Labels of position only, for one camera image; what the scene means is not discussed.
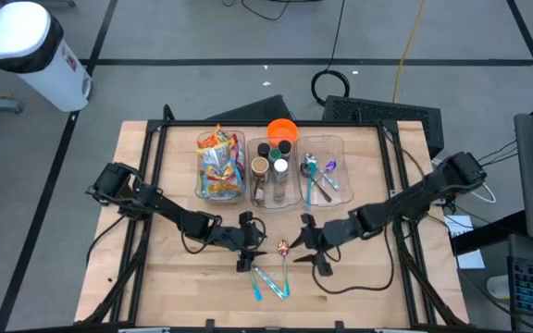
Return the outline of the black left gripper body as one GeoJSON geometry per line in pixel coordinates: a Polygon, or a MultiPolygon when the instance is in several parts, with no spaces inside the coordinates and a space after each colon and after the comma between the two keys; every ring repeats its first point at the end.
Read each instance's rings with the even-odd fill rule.
{"type": "Polygon", "coordinates": [[[266,239],[266,225],[262,219],[254,217],[251,211],[240,214],[239,224],[243,232],[243,238],[242,244],[239,246],[237,271],[249,272],[256,257],[249,258],[247,253],[260,251],[259,248],[266,239]]]}

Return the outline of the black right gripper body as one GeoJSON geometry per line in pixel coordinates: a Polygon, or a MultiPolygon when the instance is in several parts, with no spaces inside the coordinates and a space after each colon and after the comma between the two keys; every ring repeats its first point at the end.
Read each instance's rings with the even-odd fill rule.
{"type": "Polygon", "coordinates": [[[323,236],[323,229],[316,226],[316,221],[312,215],[302,214],[302,222],[304,226],[302,229],[308,229],[312,232],[312,241],[304,244],[307,249],[315,250],[316,255],[314,262],[309,262],[318,271],[321,277],[330,277],[333,274],[330,263],[326,259],[325,252],[330,249],[327,241],[323,236]]]}

